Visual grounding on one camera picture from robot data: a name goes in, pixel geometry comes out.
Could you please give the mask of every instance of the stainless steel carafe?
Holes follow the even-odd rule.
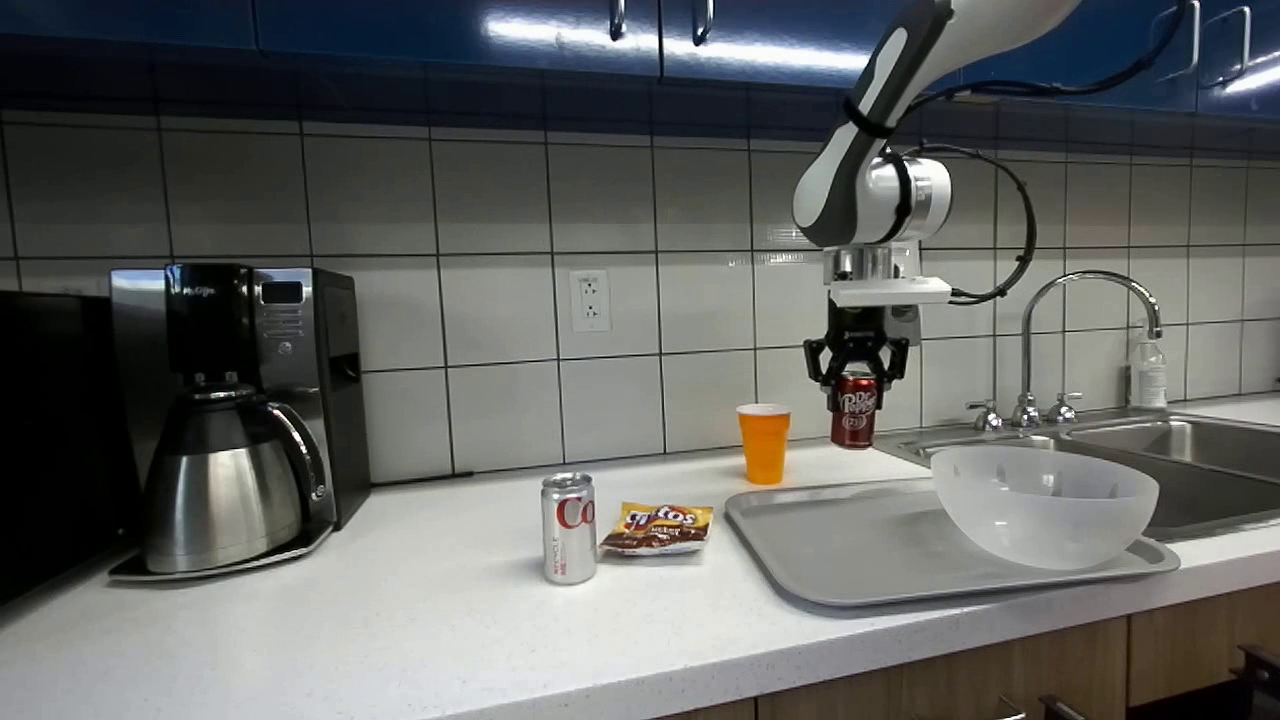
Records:
[[[319,498],[319,450],[291,407],[251,389],[193,391],[154,461],[144,564],[184,575],[264,557],[316,521]]]

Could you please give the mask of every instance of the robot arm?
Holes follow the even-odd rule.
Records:
[[[820,250],[859,250],[893,239],[914,214],[914,179],[875,179],[886,142],[907,106],[940,76],[1041,42],[1080,0],[918,0],[907,18],[879,42],[851,119],[798,186],[798,230]]]
[[[918,246],[928,239],[948,210],[954,179],[938,159],[900,159],[889,135],[914,100],[940,76],[1052,33],[1080,0],[914,0],[907,18],[879,42],[859,100],[833,134],[824,152],[798,186],[798,230],[833,251],[827,336],[809,340],[809,376],[827,391],[833,439],[847,407],[847,372],[875,376],[886,389],[903,376],[907,349],[921,340],[921,300],[954,288],[918,277]]]

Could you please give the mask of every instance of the faucet handle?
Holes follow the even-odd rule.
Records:
[[[1078,399],[1086,399],[1086,391],[1059,391],[1045,420],[1058,429],[1078,424],[1080,420],[1080,411],[1071,407]]]
[[[1033,399],[1033,398],[1019,398],[1019,399],[1014,404],[1007,424],[1014,424],[1014,429],[1041,429],[1041,424],[1045,424],[1045,416],[1041,416],[1041,407],[1035,407],[1035,399]]]
[[[981,432],[1006,432],[1006,416],[997,411],[992,399],[971,399],[971,404],[963,404],[963,407],[978,411],[978,416],[971,416],[971,429],[981,429]]]

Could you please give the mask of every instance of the coffee maker base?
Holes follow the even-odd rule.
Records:
[[[333,537],[333,528],[323,526],[323,528],[311,528],[311,532],[306,532],[264,557],[245,560],[245,564],[220,564],[220,567],[201,567],[201,573],[147,573],[144,553],[131,553],[107,575],[112,575],[112,585],[193,585],[193,580],[240,575],[240,573],[306,560],[327,537]]]

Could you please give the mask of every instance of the electrical outlet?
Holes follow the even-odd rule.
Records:
[[[574,327],[575,332],[610,332],[610,277],[603,273],[574,273]]]

